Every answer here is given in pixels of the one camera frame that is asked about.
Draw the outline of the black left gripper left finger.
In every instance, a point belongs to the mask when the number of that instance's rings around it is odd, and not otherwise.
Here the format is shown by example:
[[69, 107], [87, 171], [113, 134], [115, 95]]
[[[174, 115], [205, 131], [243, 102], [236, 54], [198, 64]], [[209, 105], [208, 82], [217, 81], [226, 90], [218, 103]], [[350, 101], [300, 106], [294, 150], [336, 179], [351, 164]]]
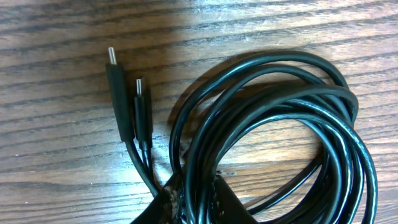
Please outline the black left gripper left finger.
[[173, 175], [149, 206], [131, 224], [186, 223], [183, 177]]

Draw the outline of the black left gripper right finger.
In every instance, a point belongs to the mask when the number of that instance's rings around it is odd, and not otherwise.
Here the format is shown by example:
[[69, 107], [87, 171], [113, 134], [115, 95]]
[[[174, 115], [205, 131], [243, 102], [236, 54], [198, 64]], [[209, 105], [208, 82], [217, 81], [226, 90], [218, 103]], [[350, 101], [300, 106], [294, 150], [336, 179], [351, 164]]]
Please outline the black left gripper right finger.
[[244, 208], [224, 178], [216, 175], [214, 182], [213, 223], [217, 224], [257, 224], [257, 221]]

